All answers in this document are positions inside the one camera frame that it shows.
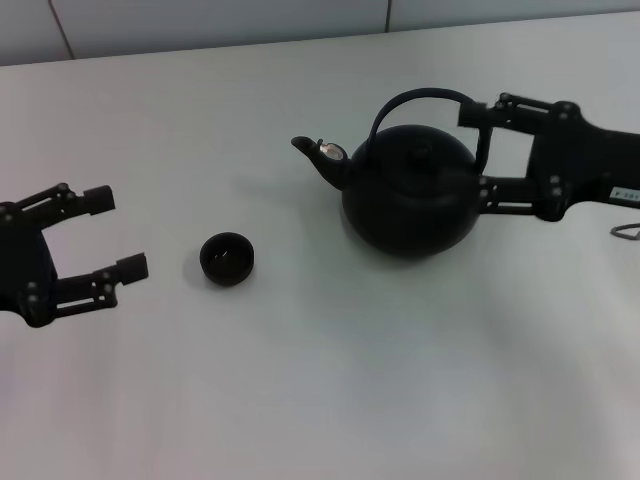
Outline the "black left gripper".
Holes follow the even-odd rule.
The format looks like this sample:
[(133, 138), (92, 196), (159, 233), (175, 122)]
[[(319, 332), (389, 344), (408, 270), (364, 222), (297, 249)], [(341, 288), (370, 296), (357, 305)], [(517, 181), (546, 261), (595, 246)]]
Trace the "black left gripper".
[[(115, 209), (110, 186), (76, 194), (60, 183), (18, 202), (1, 203), (1, 310), (15, 313), (32, 328), (53, 321), (51, 291), (57, 273), (39, 225), (56, 225)], [(89, 274), (57, 280), (57, 317), (118, 305), (116, 286), (148, 277), (147, 259), (139, 253)]]

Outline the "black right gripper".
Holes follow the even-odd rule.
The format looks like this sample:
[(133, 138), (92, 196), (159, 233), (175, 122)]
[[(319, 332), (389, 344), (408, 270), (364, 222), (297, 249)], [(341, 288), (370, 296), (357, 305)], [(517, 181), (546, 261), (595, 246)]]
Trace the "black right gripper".
[(583, 202), (639, 207), (639, 136), (590, 124), (574, 103), (501, 93), (493, 106), (461, 105), (458, 125), (536, 134), (529, 177), (480, 178), (479, 214), (558, 222)]

